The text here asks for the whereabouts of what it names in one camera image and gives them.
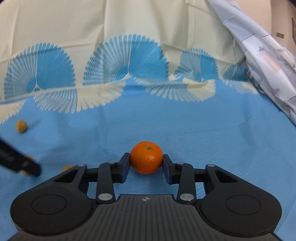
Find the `wall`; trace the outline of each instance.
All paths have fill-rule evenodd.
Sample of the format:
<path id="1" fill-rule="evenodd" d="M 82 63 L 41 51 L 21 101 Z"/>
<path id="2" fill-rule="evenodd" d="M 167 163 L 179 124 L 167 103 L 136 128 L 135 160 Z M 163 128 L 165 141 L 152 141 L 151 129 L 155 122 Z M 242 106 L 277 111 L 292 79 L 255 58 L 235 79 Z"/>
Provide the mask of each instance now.
<path id="1" fill-rule="evenodd" d="M 295 7 L 287 0 L 271 0 L 271 35 L 277 42 L 296 55 L 296 44 L 292 36 L 292 17 L 296 20 L 294 12 L 296 12 Z M 284 39 L 277 37 L 277 32 L 284 34 Z"/>
<path id="2" fill-rule="evenodd" d="M 240 8 L 271 33 L 271 3 L 270 0 L 234 0 Z"/>

